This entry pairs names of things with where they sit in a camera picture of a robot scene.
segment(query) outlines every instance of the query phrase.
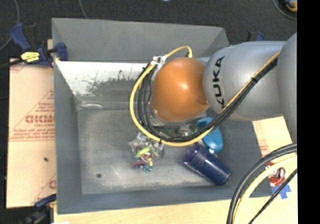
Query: yellow cable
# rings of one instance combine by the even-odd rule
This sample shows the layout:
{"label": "yellow cable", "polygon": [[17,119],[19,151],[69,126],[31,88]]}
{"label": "yellow cable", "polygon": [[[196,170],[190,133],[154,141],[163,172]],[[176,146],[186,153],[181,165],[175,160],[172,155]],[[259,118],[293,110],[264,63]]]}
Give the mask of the yellow cable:
{"label": "yellow cable", "polygon": [[264,70],[271,62],[273,62],[280,55],[280,51],[278,51],[275,55],[273,55],[255,74],[245,83],[245,85],[233,96],[233,98],[228,102],[228,104],[224,107],[222,111],[225,110],[235,99],[239,96],[240,93],[253,81],[253,78],[257,76],[262,70]]}
{"label": "yellow cable", "polygon": [[[171,52],[169,52],[168,54],[166,54],[165,56],[168,58],[171,55],[175,54],[176,52],[182,50],[182,49],[188,49],[188,57],[192,58],[192,50],[189,46],[181,46],[178,47],[174,50],[172,50]],[[274,56],[272,56],[256,73],[254,76],[256,76],[261,70],[263,70],[264,68],[266,68],[275,58],[277,58],[279,56],[280,52],[277,52]],[[135,110],[134,110],[134,101],[135,101],[135,95],[137,92],[138,87],[141,85],[142,81],[144,80],[144,78],[156,67],[156,63],[151,63],[149,66],[147,66],[147,68],[144,70],[144,72],[142,73],[142,75],[138,78],[138,80],[136,81],[136,83],[133,86],[131,95],[130,95],[130,101],[129,101],[129,111],[131,114],[131,118],[134,122],[134,124],[138,127],[138,129],[145,134],[146,136],[148,136],[150,139],[153,139],[157,142],[161,142],[165,145],[168,146],[173,146],[173,147],[184,147],[184,146],[188,146],[191,144],[194,144],[196,142],[198,142],[199,140],[201,140],[202,138],[204,138],[206,135],[208,135],[214,128],[215,126],[212,126],[211,128],[209,128],[208,130],[204,131],[203,133],[201,133],[199,136],[185,141],[185,142],[172,142],[172,141],[167,141],[167,140],[162,140],[161,138],[153,135],[152,133],[150,133],[149,131],[147,131],[137,120],[136,115],[135,115]],[[252,81],[253,79],[251,78],[240,90],[239,92],[229,101],[229,103],[226,105],[229,106],[236,98],[237,96],[246,88],[246,86]]]}
{"label": "yellow cable", "polygon": [[271,167],[266,169],[264,172],[262,172],[258,177],[255,178],[255,180],[250,184],[250,186],[246,189],[246,191],[243,193],[241,199],[239,200],[238,204],[236,205],[235,212],[233,215],[233,223],[238,223],[238,215],[241,212],[245,201],[250,197],[252,192],[257,188],[257,186],[269,175],[271,175],[275,170],[279,169],[280,167],[283,167],[284,165],[291,163],[293,161],[297,160],[297,155],[288,157],[284,160],[281,160],[275,164],[273,164]]}

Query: blue object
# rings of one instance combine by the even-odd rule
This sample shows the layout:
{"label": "blue object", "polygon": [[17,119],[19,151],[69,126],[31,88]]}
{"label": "blue object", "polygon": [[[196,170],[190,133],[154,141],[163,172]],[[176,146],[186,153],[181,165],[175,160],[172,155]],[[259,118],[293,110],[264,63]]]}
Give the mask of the blue object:
{"label": "blue object", "polygon": [[37,201],[34,204],[34,207],[35,208],[40,208],[40,207],[46,206],[46,205],[48,205],[51,202],[56,201],[56,200],[57,200],[57,195],[56,194],[52,194],[52,195],[49,195],[49,196],[47,196],[45,198],[42,198],[41,200]]}
{"label": "blue object", "polygon": [[209,152],[209,149],[201,144],[195,143],[186,152],[184,164],[196,173],[209,178],[216,185],[224,185],[230,178],[230,169],[216,156]]}
{"label": "blue object", "polygon": [[[272,186],[272,187],[271,187],[272,193],[275,193],[280,186],[281,186],[281,185]],[[291,188],[290,188],[289,185],[286,185],[286,186],[284,186],[284,188],[283,188],[283,189],[281,190],[281,192],[280,192],[280,197],[281,197],[281,199],[287,199],[287,198],[288,198],[288,196],[287,196],[287,193],[288,193],[288,192],[291,192]]]}
{"label": "blue object", "polygon": [[29,44],[28,40],[25,37],[24,31],[23,31],[23,24],[19,23],[15,25],[11,31],[10,35],[12,40],[21,47],[22,53],[25,53],[31,49],[31,45]]}
{"label": "blue object", "polygon": [[[212,116],[208,116],[202,119],[199,119],[196,123],[197,127],[205,127],[208,123],[210,123],[214,118]],[[214,151],[215,154],[218,154],[224,148],[224,141],[222,139],[222,134],[219,128],[214,129],[208,135],[206,135],[202,139],[203,143]]]}
{"label": "blue object", "polygon": [[[19,23],[15,25],[11,31],[10,35],[12,40],[21,47],[22,54],[31,50],[31,45],[25,37],[23,31],[23,24]],[[24,61],[27,64],[39,64],[43,66],[48,66],[53,68],[53,58],[50,53],[58,52],[61,61],[68,60],[67,47],[64,43],[59,42],[56,44],[55,48],[47,50],[43,45],[37,47],[36,52],[39,53],[39,58],[32,61]]]}

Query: blue cup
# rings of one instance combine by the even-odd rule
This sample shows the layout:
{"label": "blue cup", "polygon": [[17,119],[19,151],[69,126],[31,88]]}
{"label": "blue cup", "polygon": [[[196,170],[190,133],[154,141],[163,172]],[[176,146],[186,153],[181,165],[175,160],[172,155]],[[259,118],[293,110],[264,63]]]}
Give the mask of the blue cup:
{"label": "blue cup", "polygon": [[194,144],[184,156],[184,164],[194,172],[209,178],[218,186],[230,178],[230,169],[203,145]]}

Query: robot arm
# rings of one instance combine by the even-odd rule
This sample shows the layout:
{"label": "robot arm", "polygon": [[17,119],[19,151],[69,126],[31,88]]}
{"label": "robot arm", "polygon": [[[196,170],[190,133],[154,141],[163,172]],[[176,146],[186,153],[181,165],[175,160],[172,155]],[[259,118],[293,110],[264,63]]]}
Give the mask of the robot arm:
{"label": "robot arm", "polygon": [[[152,61],[146,67],[130,97],[132,119],[151,139],[185,146],[202,139],[227,117],[253,121],[284,116],[293,142],[297,141],[297,34],[287,42],[252,41],[229,46],[207,59],[176,58],[154,72],[156,66]],[[133,111],[134,95],[139,86],[146,86],[145,78],[152,97],[139,103],[148,122],[138,120]],[[246,93],[233,104],[236,108],[230,108],[230,102],[247,84]],[[218,114],[216,119],[190,135],[186,125],[205,117],[209,107]],[[180,127],[180,135],[170,137],[155,127]]]}

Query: cardboard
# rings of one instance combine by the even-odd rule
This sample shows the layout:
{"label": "cardboard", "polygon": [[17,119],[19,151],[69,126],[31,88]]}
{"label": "cardboard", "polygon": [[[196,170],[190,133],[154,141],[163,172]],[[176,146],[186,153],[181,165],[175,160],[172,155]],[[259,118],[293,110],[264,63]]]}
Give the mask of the cardboard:
{"label": "cardboard", "polygon": [[9,70],[6,207],[29,207],[56,193],[53,69],[16,64]]}

